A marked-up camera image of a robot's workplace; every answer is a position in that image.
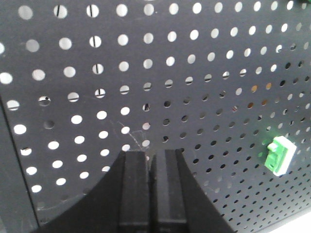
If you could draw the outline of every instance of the pegboard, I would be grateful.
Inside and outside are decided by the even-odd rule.
[[[40,224],[120,150],[182,148],[236,232],[310,200],[311,7],[288,0],[11,0],[0,94]],[[264,167],[284,135],[288,174]]]

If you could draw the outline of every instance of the black pegboard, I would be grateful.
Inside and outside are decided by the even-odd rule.
[[[127,145],[148,156],[183,148],[206,195],[239,232],[306,209],[310,13],[288,0],[2,4],[0,94],[12,132],[26,127],[14,141],[31,148],[19,158],[29,189],[41,187],[31,194],[41,224],[88,193]],[[81,123],[71,122],[75,115]],[[107,138],[99,138],[103,131]],[[263,165],[278,135],[298,147],[280,178]],[[57,185],[59,178],[66,182]]]

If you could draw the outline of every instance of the hole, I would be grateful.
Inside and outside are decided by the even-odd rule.
[[[188,59],[187,59],[187,62],[189,64],[193,64],[195,62],[195,55],[194,54],[189,55]]]
[[[154,6],[152,4],[146,4],[144,6],[144,13],[145,13],[145,15],[151,16],[154,13],[154,11],[155,11],[155,8],[154,8]]]
[[[144,130],[150,129],[150,123],[149,123],[149,122],[144,123],[144,124],[142,125],[142,128],[143,128]]]
[[[101,131],[99,134],[98,134],[98,137],[100,139],[105,139],[108,137],[108,132],[107,131]]]
[[[33,193],[38,193],[38,192],[40,192],[41,190],[42,190],[42,186],[40,186],[40,185],[38,185],[38,184],[36,184],[36,185],[34,185],[34,186],[31,187],[31,191],[32,191]]]
[[[82,122],[83,118],[80,115],[74,115],[73,117],[71,117],[71,122],[73,124],[80,124]]]
[[[44,127],[45,129],[47,129],[47,130],[53,129],[53,128],[54,128],[54,125],[55,125],[55,123],[54,123],[54,121],[52,121],[52,120],[46,120],[46,121],[44,121],[44,123],[43,123],[43,127]]]
[[[91,45],[93,48],[98,48],[100,45],[102,45],[102,39],[94,35],[89,39],[89,45]]]
[[[129,86],[124,85],[124,86],[120,87],[120,93],[122,95],[127,95],[129,93],[129,91],[130,91]]]
[[[143,109],[143,111],[148,112],[148,111],[150,111],[150,105],[148,103],[146,103],[142,106],[142,109]]]
[[[72,42],[69,38],[61,38],[59,40],[59,47],[63,50],[69,50],[72,46]]]
[[[150,145],[150,141],[149,140],[144,140],[143,142],[142,142],[142,146],[143,147],[148,147]]]
[[[167,40],[170,41],[170,42],[174,42],[177,38],[177,34],[176,32],[170,32],[168,35],[167,35]]]
[[[235,6],[234,6],[234,10],[236,11],[236,12],[240,12],[241,10],[242,10],[242,8],[243,8],[243,4],[242,4],[242,2],[237,2],[236,4],[235,4]]]
[[[210,36],[215,39],[217,38],[219,35],[219,30],[217,28],[214,28],[211,32],[210,32]]]
[[[238,34],[238,32],[239,32],[238,28],[237,28],[237,27],[234,27],[234,28],[231,29],[230,35],[231,35],[232,37],[235,37],[235,36]]]
[[[37,52],[39,48],[40,48],[40,45],[36,40],[31,39],[26,42],[26,49],[29,52]]]
[[[100,88],[100,89],[97,89],[95,91],[94,95],[95,95],[96,98],[101,99],[101,98],[105,97],[106,91],[104,89]]]
[[[32,152],[31,148],[28,148],[28,147],[20,150],[20,154],[23,156],[28,156],[31,154],[31,152]]]
[[[73,67],[66,67],[64,68],[64,75],[67,77],[67,78],[72,78],[73,76],[76,75],[76,70],[75,68]]]
[[[34,166],[30,166],[26,169],[26,172],[30,176],[35,175],[37,173],[37,168],[35,168]]]
[[[75,93],[75,92],[70,92],[67,95],[67,99],[69,100],[69,102],[74,103],[77,102],[79,100],[79,94]]]
[[[214,61],[215,60],[215,53],[214,52],[210,52],[209,54],[208,54],[208,56],[207,56],[207,60],[209,61],[209,62],[212,62],[212,61]]]
[[[74,143],[76,144],[82,144],[84,143],[85,138],[83,136],[76,136],[74,139]]]
[[[96,18],[99,14],[98,6],[91,4],[86,7],[86,14],[91,18]]]
[[[59,178],[59,179],[56,180],[56,184],[57,184],[58,186],[62,186],[62,185],[64,185],[65,183],[66,183],[66,179],[65,179],[65,178]]]
[[[171,88],[173,86],[173,80],[168,79],[167,81],[165,81],[164,85],[166,88]]]
[[[51,103],[51,99],[47,96],[41,96],[39,99],[39,105],[40,106],[43,106],[43,107],[46,107],[48,106],[50,103]]]
[[[101,74],[104,71],[104,67],[102,64],[97,63],[97,64],[93,65],[92,71],[94,74]]]
[[[79,177],[80,179],[86,179],[89,176],[89,173],[87,171],[81,172]]]
[[[26,133],[26,131],[27,131],[27,128],[24,125],[19,124],[19,125],[14,126],[14,132],[16,134],[24,134]]]
[[[199,32],[198,30],[192,30],[190,33],[190,39],[191,40],[196,40],[199,37]]]
[[[128,64],[128,62],[120,62],[119,64],[119,70],[122,72],[126,72],[129,69],[130,65]]]
[[[87,159],[87,156],[85,154],[80,154],[77,157],[77,161],[80,162],[80,163],[84,162],[86,159]]]
[[[192,82],[193,82],[193,77],[187,77],[187,78],[185,79],[186,85],[190,85],[190,84],[192,84]]]
[[[172,3],[169,7],[169,12],[171,15],[176,15],[178,13],[178,5],[177,3]]]
[[[63,5],[57,5],[54,7],[54,15],[57,18],[65,18],[67,16],[67,8]]]
[[[9,100],[6,103],[6,106],[10,111],[16,111],[19,108],[19,102],[16,100]]]
[[[146,33],[144,35],[144,38],[143,38],[143,41],[146,43],[146,44],[151,44],[154,40],[154,35],[152,33]]]
[[[55,150],[55,149],[57,149],[58,147],[59,147],[59,143],[56,142],[56,141],[52,141],[52,142],[49,142],[49,143],[48,143],[48,148],[49,148],[50,150]]]
[[[52,167],[54,168],[60,168],[63,165],[63,162],[60,160],[56,160],[52,163]]]
[[[32,77],[36,81],[42,81],[45,78],[45,72],[43,70],[41,70],[41,69],[35,69],[32,72]]]
[[[127,6],[124,4],[119,4],[116,8],[117,15],[124,17],[127,15]]]
[[[110,170],[110,167],[109,166],[104,166],[103,168],[102,168],[102,172],[108,172]]]
[[[223,4],[221,2],[216,3],[214,9],[216,13],[220,13],[223,10]]]
[[[101,151],[101,156],[106,157],[106,156],[109,155],[109,153],[110,153],[110,151],[109,151],[108,149],[103,149],[103,150]]]
[[[202,5],[201,5],[199,2],[195,3],[195,4],[193,5],[193,7],[192,7],[192,11],[193,11],[195,14],[200,13],[201,10],[202,10]]]
[[[205,77],[204,77],[204,81],[206,83],[210,82],[212,80],[212,75],[211,74],[207,74]]]
[[[18,9],[19,17],[21,17],[24,20],[29,20],[33,17],[33,11],[29,6],[20,6]]]

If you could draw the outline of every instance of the circular hole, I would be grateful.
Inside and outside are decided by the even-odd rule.
[[[44,123],[43,123],[43,127],[44,127],[45,129],[47,129],[47,130],[53,129],[53,128],[54,128],[54,125],[55,125],[55,123],[54,123],[54,121],[52,121],[52,120],[46,120],[46,121],[44,121]]]
[[[73,124],[80,124],[82,122],[83,118],[80,115],[74,115],[73,117],[71,117],[71,122]]]
[[[36,40],[31,39],[26,42],[26,49],[29,52],[37,52],[39,48],[40,48],[40,45]]]
[[[63,50],[69,50],[72,46],[72,41],[69,38],[61,38],[59,40],[59,47]]]
[[[85,140],[85,138],[84,138],[83,136],[76,136],[76,137],[74,138],[74,143],[76,143],[76,144],[82,144],[82,143],[84,143],[84,140]]]
[[[123,107],[123,108],[121,108],[120,113],[121,113],[121,115],[126,116],[130,113],[130,111],[131,110],[129,107]]]
[[[130,132],[130,127],[125,126],[121,129],[122,134],[128,134],[129,132]]]
[[[80,179],[86,179],[89,176],[89,173],[87,171],[81,172],[79,177]]]
[[[130,65],[128,64],[128,62],[120,62],[119,64],[119,70],[122,72],[126,72],[129,69]]]
[[[36,185],[34,185],[34,186],[31,187],[31,191],[32,191],[33,193],[38,193],[38,192],[40,192],[41,190],[42,190],[42,186],[40,186],[40,185],[38,185],[38,184],[36,184]]]
[[[84,162],[86,159],[87,159],[87,156],[85,154],[80,154],[77,157],[77,161],[80,162],[80,163]]]
[[[18,9],[19,17],[21,17],[24,20],[29,20],[33,17],[33,11],[29,6],[20,6]]]
[[[36,81],[42,81],[45,78],[45,72],[43,70],[41,70],[41,69],[35,69],[32,72],[32,77]]]
[[[52,163],[52,167],[54,168],[60,168],[63,165],[63,162],[60,160],[56,160]]]
[[[219,30],[217,28],[214,28],[211,32],[210,32],[210,36],[215,39],[217,38],[219,35]]]
[[[96,18],[99,14],[99,8],[97,5],[91,4],[86,7],[86,14],[91,18]]]
[[[91,45],[93,48],[98,48],[102,44],[102,39],[94,35],[89,39],[89,45]]]
[[[77,102],[79,100],[79,94],[75,93],[75,92],[70,92],[67,95],[67,99],[69,100],[69,102],[74,103]]]
[[[64,185],[66,183],[66,179],[65,178],[59,178],[56,180],[56,184],[58,186]]]
[[[19,124],[19,125],[14,126],[14,132],[16,134],[24,134],[26,133],[26,131],[27,131],[27,128],[24,125]]]
[[[46,107],[48,106],[50,103],[51,103],[51,99],[47,96],[41,96],[39,99],[39,105],[40,106],[43,106],[43,107]]]
[[[150,123],[149,123],[149,122],[144,123],[144,124],[142,125],[142,128],[143,128],[144,130],[150,129]]]
[[[105,139],[108,137],[108,132],[107,131],[101,131],[99,134],[98,134],[98,137],[100,139]]]
[[[57,18],[65,18],[67,16],[67,8],[63,5],[55,6],[53,12]]]
[[[93,65],[92,71],[94,74],[102,74],[104,71],[104,67],[102,64],[97,63],[97,64]]]
[[[167,35],[167,40],[170,41],[170,42],[174,42],[177,38],[177,34],[176,32],[170,32],[168,35]]]
[[[202,10],[202,5],[201,5],[199,2],[195,3],[195,4],[193,5],[193,7],[192,7],[192,11],[193,11],[195,14],[200,13],[201,10]]]
[[[223,4],[221,2],[216,3],[214,10],[216,13],[220,13],[223,10]]]
[[[103,149],[102,151],[101,151],[101,156],[108,156],[109,155],[109,153],[110,153],[110,151],[108,150],[108,149]]]
[[[6,103],[6,106],[10,111],[16,111],[19,108],[19,102],[16,100],[9,100]]]
[[[127,95],[129,93],[129,91],[130,91],[129,86],[124,85],[124,86],[120,87],[120,93],[122,95]]]
[[[124,17],[127,15],[127,6],[124,4],[119,4],[116,8],[117,15]]]
[[[64,75],[67,77],[67,78],[72,78],[73,76],[76,75],[76,70],[75,68],[73,67],[66,67],[64,68]]]
[[[37,168],[35,168],[34,166],[30,166],[26,169],[26,172],[30,176],[35,175],[37,173]]]
[[[108,172],[110,170],[110,167],[109,166],[104,166],[102,168],[102,172]]]
[[[146,4],[144,6],[144,13],[147,16],[151,16],[154,13],[155,9],[154,6],[152,4]]]
[[[95,91],[94,95],[96,98],[101,99],[101,98],[105,97],[106,91],[104,89],[100,88],[100,89],[97,89]]]

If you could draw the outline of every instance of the scratch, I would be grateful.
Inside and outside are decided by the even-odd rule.
[[[131,138],[135,141],[135,143],[138,145],[138,147],[141,149],[141,150],[143,150],[142,149],[142,147],[140,146],[140,144],[139,144],[139,142],[136,140],[136,138],[131,134],[131,132],[128,132],[128,134],[131,136]]]

